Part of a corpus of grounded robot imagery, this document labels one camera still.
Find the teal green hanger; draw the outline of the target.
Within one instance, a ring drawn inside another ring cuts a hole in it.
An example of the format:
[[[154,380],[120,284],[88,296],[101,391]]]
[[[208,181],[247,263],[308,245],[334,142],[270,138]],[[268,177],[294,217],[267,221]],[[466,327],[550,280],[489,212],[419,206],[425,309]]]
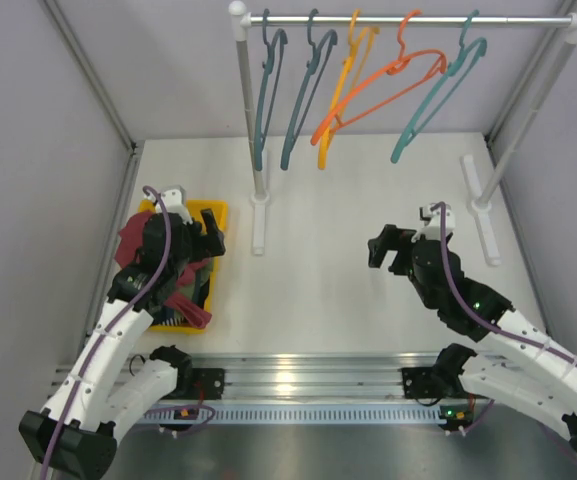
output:
[[[445,72],[432,86],[399,136],[390,156],[390,161],[393,164],[399,162],[404,150],[426,128],[434,116],[439,113],[461,86],[465,78],[471,73],[475,65],[485,57],[488,48],[488,42],[485,37],[480,36],[472,42],[466,43],[466,36],[473,20],[479,15],[478,9],[473,10],[461,27],[457,56],[448,64]]]

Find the red tank top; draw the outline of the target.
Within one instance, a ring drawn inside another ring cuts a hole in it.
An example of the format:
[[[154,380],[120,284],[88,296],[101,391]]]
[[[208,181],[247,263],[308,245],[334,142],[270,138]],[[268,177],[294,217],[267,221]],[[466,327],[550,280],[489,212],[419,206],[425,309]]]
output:
[[[132,215],[119,231],[120,243],[114,259],[121,268],[134,261],[137,250],[143,245],[144,226],[151,216],[149,211]]]

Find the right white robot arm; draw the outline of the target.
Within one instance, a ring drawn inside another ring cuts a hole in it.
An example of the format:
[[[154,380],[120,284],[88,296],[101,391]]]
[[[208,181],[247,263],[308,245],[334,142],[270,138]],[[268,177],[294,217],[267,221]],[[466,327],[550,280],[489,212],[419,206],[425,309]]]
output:
[[[493,288],[467,277],[450,251],[451,232],[385,225],[369,240],[368,264],[406,278],[424,307],[451,331],[502,356],[494,363],[464,345],[445,347],[432,368],[443,397],[473,394],[500,402],[548,427],[577,454],[577,355],[531,323]]]

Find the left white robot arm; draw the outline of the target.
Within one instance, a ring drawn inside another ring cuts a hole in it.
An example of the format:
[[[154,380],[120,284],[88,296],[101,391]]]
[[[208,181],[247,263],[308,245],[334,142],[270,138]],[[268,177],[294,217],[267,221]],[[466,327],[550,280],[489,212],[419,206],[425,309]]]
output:
[[[137,340],[172,313],[184,274],[225,254],[224,235],[211,209],[142,211],[120,232],[119,267],[94,330],[56,392],[40,411],[26,412],[19,432],[40,476],[49,470],[77,479],[100,479],[126,433],[160,400],[190,401],[182,415],[194,420],[217,399],[219,369],[196,369],[192,357],[162,346],[144,359],[121,387],[115,382]]]

